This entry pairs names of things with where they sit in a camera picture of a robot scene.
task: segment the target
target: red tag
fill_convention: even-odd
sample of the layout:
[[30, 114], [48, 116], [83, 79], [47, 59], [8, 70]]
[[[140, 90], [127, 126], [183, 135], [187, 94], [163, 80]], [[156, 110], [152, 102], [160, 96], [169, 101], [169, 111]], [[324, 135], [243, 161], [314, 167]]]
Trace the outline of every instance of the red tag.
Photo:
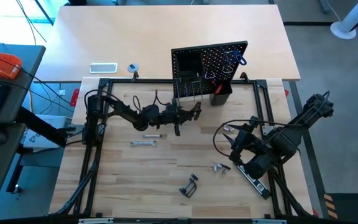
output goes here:
[[70, 106], [75, 106], [77, 104], [78, 95], [80, 94], [80, 89], [75, 89], [73, 96], [71, 97]]

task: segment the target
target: wooden table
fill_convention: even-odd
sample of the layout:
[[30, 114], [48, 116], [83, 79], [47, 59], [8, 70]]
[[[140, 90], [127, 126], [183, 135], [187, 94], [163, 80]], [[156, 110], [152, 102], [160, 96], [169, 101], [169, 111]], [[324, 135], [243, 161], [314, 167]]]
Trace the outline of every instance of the wooden table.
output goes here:
[[171, 78], [171, 49], [243, 40], [236, 77], [300, 79], [276, 5], [61, 7], [37, 77], [80, 82], [91, 63], [117, 62], [112, 77], [137, 63], [143, 78]]
[[[267, 81], [275, 121], [286, 123], [290, 120], [290, 112], [283, 83], [280, 79]], [[98, 78], [83, 79], [73, 123], [85, 122], [83, 96], [97, 88], [98, 82]], [[152, 103], [155, 89], [159, 90], [158, 97], [162, 102], [171, 100], [172, 85], [115, 83], [112, 93], [133, 108], [133, 95], [137, 95], [142, 106], [146, 106]], [[110, 118], [104, 137], [93, 213], [131, 218], [262, 218], [266, 213], [273, 215], [271, 198], [264, 200], [236, 168], [226, 175], [213, 171], [217, 162], [233, 167], [212, 146], [212, 136], [217, 127], [230, 119], [249, 119], [257, 114], [251, 86], [233, 85], [233, 92], [223, 106], [211, 106], [208, 95], [205, 95], [199, 120], [181, 126], [180, 137], [174, 135], [173, 125], [162, 126], [160, 130], [149, 127], [142, 133], [121, 117]], [[180, 101], [186, 110], [195, 104], [193, 98], [181, 98]], [[168, 134], [166, 139], [158, 139], [157, 147], [129, 146], [131, 141], [141, 141], [143, 134], [157, 133]], [[230, 146], [225, 138], [218, 134], [216, 139], [218, 147], [228, 153]], [[51, 212], [56, 212], [76, 189], [84, 152], [85, 147], [81, 144], [72, 144], [65, 149]], [[244, 161], [252, 156], [250, 152], [242, 153]], [[299, 155], [291, 158], [284, 168], [289, 189], [311, 212]], [[191, 174], [199, 177], [198, 190], [192, 198], [186, 198], [179, 188], [186, 185]], [[267, 174], [261, 181], [269, 188]], [[284, 211], [280, 192], [278, 198]]]

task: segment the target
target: gray desk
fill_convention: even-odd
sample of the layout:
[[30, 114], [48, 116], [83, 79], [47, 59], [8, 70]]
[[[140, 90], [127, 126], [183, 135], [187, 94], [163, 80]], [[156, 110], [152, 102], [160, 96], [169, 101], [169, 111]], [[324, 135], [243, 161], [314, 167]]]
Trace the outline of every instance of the gray desk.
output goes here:
[[[35, 74], [45, 52], [45, 47], [0, 44], [0, 52], [20, 57], [23, 61], [23, 69], [30, 74]], [[30, 75], [20, 72], [14, 80], [0, 80], [29, 88], [32, 79]], [[24, 101], [26, 93], [27, 90], [23, 88], [11, 86], [9, 96], [0, 112], [0, 123], [7, 123], [6, 131], [9, 136], [8, 142], [0, 146], [0, 190], [25, 130], [24, 124], [12, 122], [16, 118], [16, 114]]]
[[[23, 61], [23, 69], [30, 74], [35, 75], [35, 72], [40, 65], [42, 56], [44, 55], [45, 47], [0, 44], [0, 52], [18, 56]], [[24, 72], [17, 74], [14, 80], [0, 78], [0, 81], [11, 82], [13, 84], [23, 86], [24, 88], [29, 88], [32, 80], [33, 78]], [[10, 88], [11, 90], [6, 102], [0, 111], [0, 123], [11, 123], [15, 120], [16, 114], [22, 106], [25, 95], [27, 94], [27, 90], [23, 88], [17, 86], [10, 86]]]

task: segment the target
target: metal wrench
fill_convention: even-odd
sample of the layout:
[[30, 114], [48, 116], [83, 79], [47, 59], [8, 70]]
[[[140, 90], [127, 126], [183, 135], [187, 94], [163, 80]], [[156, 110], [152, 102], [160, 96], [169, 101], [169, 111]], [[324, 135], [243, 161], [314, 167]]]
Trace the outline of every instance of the metal wrench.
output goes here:
[[137, 141], [131, 142], [131, 146], [157, 146], [157, 141]]

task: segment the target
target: orange object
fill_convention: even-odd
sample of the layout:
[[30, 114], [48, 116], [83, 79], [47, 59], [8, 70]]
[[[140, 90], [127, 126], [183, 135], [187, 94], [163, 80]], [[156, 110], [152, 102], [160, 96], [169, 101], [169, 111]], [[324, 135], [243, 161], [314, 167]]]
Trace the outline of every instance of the orange object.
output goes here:
[[20, 58], [11, 54], [0, 53], [0, 78], [15, 79], [21, 68], [22, 60]]

